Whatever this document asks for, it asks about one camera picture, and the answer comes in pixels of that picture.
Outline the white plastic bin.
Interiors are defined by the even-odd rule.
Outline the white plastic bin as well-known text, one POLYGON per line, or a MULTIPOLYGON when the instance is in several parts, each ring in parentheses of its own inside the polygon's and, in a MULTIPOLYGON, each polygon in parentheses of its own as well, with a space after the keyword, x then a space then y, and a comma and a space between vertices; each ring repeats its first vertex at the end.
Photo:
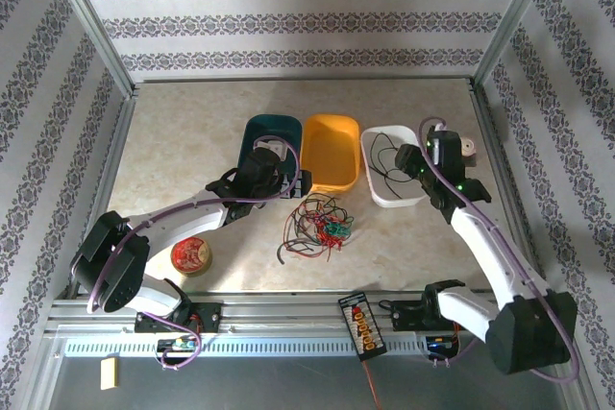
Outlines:
POLYGON ((402 125, 368 128, 360 136, 371 197, 380 207, 417 205, 426 198, 419 181, 411 181, 396 167, 395 155, 403 144, 417 146, 417 137, 412 129, 402 125))

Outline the pink tape roll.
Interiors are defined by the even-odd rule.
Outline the pink tape roll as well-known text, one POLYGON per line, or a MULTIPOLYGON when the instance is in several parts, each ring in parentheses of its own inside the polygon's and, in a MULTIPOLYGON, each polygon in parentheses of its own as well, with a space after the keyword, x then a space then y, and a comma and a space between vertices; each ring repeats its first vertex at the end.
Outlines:
POLYGON ((460 138, 461 143, 461 155, 465 166, 476 167, 477 166, 477 147, 475 142, 466 136, 460 138))

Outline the orange plastic bin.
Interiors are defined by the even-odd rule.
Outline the orange plastic bin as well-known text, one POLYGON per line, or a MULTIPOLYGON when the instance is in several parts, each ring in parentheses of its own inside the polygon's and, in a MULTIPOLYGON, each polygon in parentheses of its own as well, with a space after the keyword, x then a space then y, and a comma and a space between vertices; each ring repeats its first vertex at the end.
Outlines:
POLYGON ((356 119, 319 113, 305 121, 301 166, 311 173, 312 192, 349 191, 359 177, 360 156, 356 119))

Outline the teal plastic bin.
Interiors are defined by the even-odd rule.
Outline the teal plastic bin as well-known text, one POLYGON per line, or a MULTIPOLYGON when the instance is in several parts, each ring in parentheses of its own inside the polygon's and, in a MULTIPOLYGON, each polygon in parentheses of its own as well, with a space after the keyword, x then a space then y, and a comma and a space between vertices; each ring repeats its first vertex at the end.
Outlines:
POLYGON ((266 135, 275 135, 283 138, 299 155, 301 153, 302 134, 302 124, 293 116, 279 114, 256 115, 245 126, 237 165, 240 165, 248 154, 253 151, 254 142, 266 135))

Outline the round red tin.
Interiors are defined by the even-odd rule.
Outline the round red tin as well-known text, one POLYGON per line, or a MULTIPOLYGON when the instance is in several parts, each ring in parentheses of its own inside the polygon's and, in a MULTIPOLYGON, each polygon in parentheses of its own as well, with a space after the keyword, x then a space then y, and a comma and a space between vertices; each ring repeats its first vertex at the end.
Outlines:
POLYGON ((209 269, 212 251, 207 241, 193 236, 173 246, 170 260, 179 273, 187 277, 197 277, 209 269))

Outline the black power distribution board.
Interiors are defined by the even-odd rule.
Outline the black power distribution board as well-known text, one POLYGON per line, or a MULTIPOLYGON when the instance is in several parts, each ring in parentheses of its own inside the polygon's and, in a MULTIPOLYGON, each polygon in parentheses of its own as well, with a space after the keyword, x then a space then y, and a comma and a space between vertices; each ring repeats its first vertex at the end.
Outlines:
POLYGON ((363 292, 339 299, 338 305, 361 362, 387 353, 370 303, 363 292))

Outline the small circuit board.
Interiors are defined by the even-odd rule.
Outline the small circuit board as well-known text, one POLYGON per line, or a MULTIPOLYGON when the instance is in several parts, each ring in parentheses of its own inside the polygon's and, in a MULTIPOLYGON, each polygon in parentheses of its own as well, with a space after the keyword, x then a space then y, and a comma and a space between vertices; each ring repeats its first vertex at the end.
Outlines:
POLYGON ((162 339, 158 341, 157 352, 194 352, 197 349, 197 342, 194 338, 180 337, 176 339, 162 339))
POLYGON ((428 350, 433 354, 455 355, 458 344, 454 337, 428 336, 426 338, 428 350))

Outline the orange power lead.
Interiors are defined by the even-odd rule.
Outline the orange power lead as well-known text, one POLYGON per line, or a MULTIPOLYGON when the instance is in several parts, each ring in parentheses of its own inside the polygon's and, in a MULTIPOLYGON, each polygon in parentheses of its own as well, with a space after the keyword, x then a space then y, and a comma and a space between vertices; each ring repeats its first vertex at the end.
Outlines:
POLYGON ((375 408, 376 408, 376 410, 382 410, 381 401, 379 399, 377 388, 376 388, 376 385, 375 385, 375 381, 374 381, 374 378, 373 378, 373 376, 371 374, 371 371, 369 369, 368 362, 367 361, 363 361, 363 362, 361 362, 361 365, 362 365, 362 368, 363 368, 363 370, 365 371, 365 374, 366 374, 368 386, 369 386, 369 389, 370 389, 370 392, 371 392, 371 395, 372 395, 372 398, 373 398, 373 401, 374 401, 374 404, 375 404, 375 408))

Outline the pale yellow block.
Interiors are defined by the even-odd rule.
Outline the pale yellow block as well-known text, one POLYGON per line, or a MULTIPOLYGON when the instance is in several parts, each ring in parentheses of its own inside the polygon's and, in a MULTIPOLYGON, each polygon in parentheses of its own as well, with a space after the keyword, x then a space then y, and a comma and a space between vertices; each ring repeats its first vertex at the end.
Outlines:
POLYGON ((118 387, 118 358, 107 357, 100 362, 100 390, 106 391, 118 387))

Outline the aluminium side rail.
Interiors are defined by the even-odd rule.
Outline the aluminium side rail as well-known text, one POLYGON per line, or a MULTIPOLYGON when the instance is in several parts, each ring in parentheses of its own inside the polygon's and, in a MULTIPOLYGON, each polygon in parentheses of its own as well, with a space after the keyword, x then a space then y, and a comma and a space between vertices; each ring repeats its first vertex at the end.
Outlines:
POLYGON ((519 191, 510 169, 508 157, 499 137, 495 120, 483 88, 473 78, 467 80, 475 114, 480 126, 485 149, 498 187, 507 229, 517 247, 529 261, 535 271, 545 275, 541 261, 536 254, 536 247, 529 230, 527 215, 520 200, 519 191))
POLYGON ((135 111, 136 98, 137 90, 131 96, 125 98, 121 110, 117 113, 112 137, 104 156, 103 168, 98 177, 97 187, 92 197, 86 226, 81 234, 78 249, 82 247, 97 218, 106 211, 109 205, 122 151, 135 111))

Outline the aluminium back rail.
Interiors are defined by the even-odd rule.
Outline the aluminium back rail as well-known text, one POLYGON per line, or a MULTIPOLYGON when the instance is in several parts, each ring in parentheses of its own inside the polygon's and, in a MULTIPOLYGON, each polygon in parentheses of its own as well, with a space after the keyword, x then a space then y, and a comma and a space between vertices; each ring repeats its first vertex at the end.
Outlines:
POLYGON ((469 75, 314 75, 314 76, 262 76, 262 77, 229 77, 229 78, 167 78, 167 79, 145 79, 141 82, 134 82, 133 88, 145 84, 204 84, 204 83, 247 83, 247 82, 317 82, 317 81, 426 81, 426 80, 466 80, 473 82, 474 77, 469 75))

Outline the aluminium front rail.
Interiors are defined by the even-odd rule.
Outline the aluminium front rail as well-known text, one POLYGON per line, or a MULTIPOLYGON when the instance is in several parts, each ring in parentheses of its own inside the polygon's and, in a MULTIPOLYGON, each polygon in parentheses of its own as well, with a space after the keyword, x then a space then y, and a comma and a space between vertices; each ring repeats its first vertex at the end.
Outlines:
MULTIPOLYGON (((314 293, 197 293, 195 302, 219 303, 218 331, 237 336, 339 336, 346 332, 336 292, 314 293)), ((128 333, 135 330, 136 313, 122 308, 113 313, 86 313, 86 298, 52 303, 43 333, 128 333)))

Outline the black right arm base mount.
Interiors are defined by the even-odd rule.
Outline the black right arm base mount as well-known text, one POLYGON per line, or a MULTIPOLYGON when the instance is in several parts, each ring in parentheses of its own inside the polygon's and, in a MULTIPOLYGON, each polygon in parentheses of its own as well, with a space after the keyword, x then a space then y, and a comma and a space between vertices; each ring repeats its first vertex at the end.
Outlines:
POLYGON ((394 331, 427 330, 424 306, 420 301, 381 300, 378 306, 388 312, 394 331))

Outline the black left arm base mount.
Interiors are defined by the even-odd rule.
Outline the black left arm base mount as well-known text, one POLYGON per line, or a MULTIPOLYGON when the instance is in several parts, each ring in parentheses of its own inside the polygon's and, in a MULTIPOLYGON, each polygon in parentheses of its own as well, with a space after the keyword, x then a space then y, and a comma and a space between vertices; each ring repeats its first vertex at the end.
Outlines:
MULTIPOLYGON (((217 302, 182 303, 168 316, 167 322, 188 328, 196 333, 216 333, 222 320, 222 304, 217 302)), ((135 319, 136 333, 163 333, 182 330, 155 320, 139 312, 135 319)))

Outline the aluminium frame post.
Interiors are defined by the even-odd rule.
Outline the aluminium frame post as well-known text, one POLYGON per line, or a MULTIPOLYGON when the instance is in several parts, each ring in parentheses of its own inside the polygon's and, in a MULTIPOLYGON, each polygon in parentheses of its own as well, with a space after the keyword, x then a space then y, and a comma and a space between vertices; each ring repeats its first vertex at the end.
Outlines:
POLYGON ((492 68, 496 65, 500 55, 504 52, 504 48, 512 37, 517 25, 522 20, 531 1, 532 0, 511 0, 504 12, 502 21, 497 27, 473 75, 473 88, 479 88, 484 85, 492 68))
POLYGON ((69 1, 85 32, 100 54, 102 61, 111 72, 120 91, 125 97, 132 97, 135 91, 135 83, 113 46, 102 20, 93 8, 90 0, 69 1))

